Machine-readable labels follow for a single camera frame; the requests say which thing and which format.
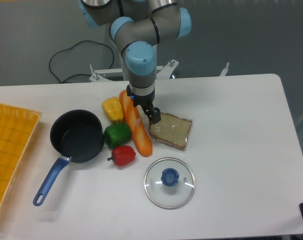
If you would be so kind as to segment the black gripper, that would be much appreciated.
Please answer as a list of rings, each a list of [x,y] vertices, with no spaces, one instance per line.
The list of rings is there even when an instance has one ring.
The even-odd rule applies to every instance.
[[[155,89],[137,88],[130,84],[126,87],[126,94],[132,100],[133,106],[138,105],[144,110],[148,118],[148,124],[157,124],[161,120],[161,111],[158,107],[154,108]]]

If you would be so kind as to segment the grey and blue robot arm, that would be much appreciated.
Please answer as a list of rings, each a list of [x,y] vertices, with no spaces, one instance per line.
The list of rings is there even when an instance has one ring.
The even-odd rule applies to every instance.
[[[79,7],[91,27],[109,24],[109,37],[122,58],[126,88],[133,105],[141,106],[152,124],[161,120],[154,107],[157,54],[164,41],[188,35],[192,19],[175,0],[80,0]]]

